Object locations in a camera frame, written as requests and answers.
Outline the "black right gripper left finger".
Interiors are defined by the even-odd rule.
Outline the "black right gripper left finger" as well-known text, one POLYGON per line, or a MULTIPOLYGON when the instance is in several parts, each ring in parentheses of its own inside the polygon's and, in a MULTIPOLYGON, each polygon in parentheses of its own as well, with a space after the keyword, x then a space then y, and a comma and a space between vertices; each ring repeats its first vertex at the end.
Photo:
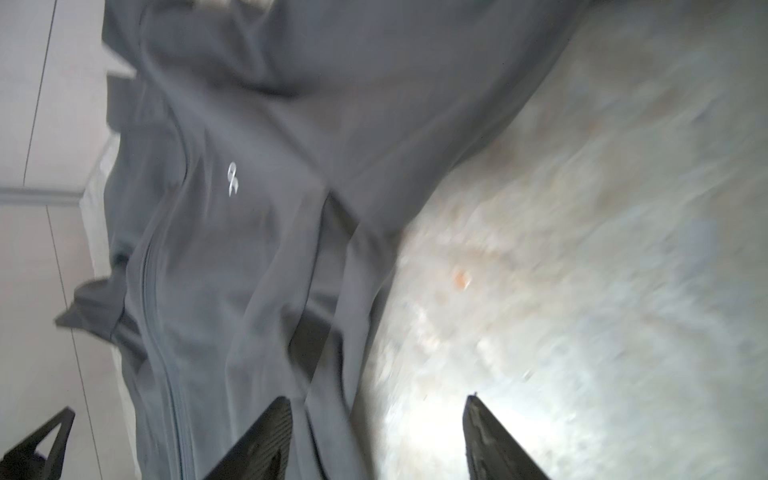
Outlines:
POLYGON ((284 480, 292 428, 290 401, 277 397, 205 480, 284 480))

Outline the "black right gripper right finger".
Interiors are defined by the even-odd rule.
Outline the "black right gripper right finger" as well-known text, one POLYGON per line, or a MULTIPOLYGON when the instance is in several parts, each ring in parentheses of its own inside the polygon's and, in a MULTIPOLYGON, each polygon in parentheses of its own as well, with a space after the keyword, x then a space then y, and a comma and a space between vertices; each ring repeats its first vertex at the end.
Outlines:
POLYGON ((471 480, 549 480, 476 395, 466 399, 462 427, 471 480))

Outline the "dark grey zip jacket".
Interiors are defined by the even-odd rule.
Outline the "dark grey zip jacket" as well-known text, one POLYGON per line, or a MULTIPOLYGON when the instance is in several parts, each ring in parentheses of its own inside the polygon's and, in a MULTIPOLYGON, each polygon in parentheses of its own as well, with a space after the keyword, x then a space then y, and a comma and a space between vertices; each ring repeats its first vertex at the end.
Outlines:
POLYGON ((584 1, 109 1, 114 345, 146 479, 205 477, 274 402, 290 479, 365 479, 351 422, 399 238, 503 132, 584 1))

